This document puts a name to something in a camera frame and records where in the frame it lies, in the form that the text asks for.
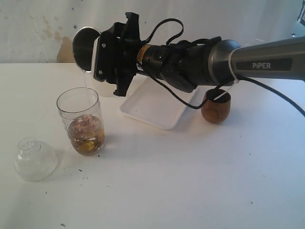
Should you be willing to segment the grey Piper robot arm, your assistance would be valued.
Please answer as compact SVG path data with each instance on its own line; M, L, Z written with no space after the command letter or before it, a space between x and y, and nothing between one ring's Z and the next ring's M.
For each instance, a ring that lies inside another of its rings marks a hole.
M305 78L304 37L249 47L221 37L178 43L170 38L164 45L151 45L150 38L140 38L139 16L128 12L126 18L126 23L117 22L101 34L107 59L103 69L106 81L116 85L116 96L126 95L136 74L186 93L241 77Z

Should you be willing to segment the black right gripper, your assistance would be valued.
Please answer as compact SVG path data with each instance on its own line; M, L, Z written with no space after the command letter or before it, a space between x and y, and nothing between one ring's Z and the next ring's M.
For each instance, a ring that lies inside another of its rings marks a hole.
M125 97L137 73L136 55L141 45L139 15L125 14L126 23L116 22L107 31L114 36L115 96Z

